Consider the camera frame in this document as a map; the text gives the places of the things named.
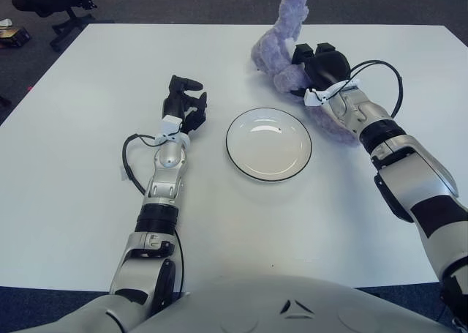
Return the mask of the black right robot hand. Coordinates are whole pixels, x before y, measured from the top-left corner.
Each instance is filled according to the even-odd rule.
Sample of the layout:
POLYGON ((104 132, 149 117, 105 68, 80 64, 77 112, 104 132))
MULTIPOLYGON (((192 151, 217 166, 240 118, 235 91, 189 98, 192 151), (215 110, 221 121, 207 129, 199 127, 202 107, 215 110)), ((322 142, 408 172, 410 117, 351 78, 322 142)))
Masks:
POLYGON ((310 84, 302 84, 290 93, 295 96, 305 95, 306 89, 324 91, 335 83, 350 78, 350 65, 347 58, 328 43, 319 43, 316 50, 308 44, 298 44, 292 55, 292 64, 303 64, 310 84))

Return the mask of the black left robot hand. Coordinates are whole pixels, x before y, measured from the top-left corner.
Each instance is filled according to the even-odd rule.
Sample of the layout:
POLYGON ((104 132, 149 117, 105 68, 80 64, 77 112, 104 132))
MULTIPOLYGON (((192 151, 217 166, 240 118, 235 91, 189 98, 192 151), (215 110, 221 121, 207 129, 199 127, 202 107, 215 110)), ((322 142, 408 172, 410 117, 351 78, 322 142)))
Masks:
POLYGON ((198 98, 188 95, 187 91, 201 91, 203 84, 188 78, 173 75, 169 84, 169 95, 163 102, 162 118, 167 115, 181 119, 177 132, 188 134, 196 130, 206 120, 207 93, 198 98))

